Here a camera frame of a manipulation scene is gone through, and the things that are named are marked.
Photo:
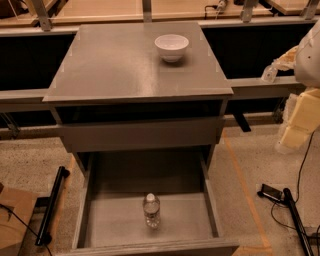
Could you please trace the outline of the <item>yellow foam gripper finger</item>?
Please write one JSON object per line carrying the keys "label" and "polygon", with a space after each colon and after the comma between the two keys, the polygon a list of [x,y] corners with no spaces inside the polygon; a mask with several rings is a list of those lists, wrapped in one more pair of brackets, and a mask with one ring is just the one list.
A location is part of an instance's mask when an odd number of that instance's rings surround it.
{"label": "yellow foam gripper finger", "polygon": [[298,150],[319,126],[320,89],[311,88],[299,95],[290,94],[275,149],[282,154]]}
{"label": "yellow foam gripper finger", "polygon": [[275,59],[272,62],[272,66],[280,71],[288,71],[293,69],[296,63],[296,53],[298,47],[294,46],[284,54],[282,54],[279,58]]}

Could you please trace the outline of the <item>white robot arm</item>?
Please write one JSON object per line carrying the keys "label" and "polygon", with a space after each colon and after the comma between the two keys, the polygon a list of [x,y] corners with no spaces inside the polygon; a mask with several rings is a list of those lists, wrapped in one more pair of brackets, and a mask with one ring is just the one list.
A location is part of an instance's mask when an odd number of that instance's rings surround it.
{"label": "white robot arm", "polygon": [[276,150],[287,154],[298,150],[320,126],[320,20],[291,48],[272,62],[278,70],[293,69],[297,82],[306,90],[295,101],[289,99],[286,109],[289,117],[279,132]]}

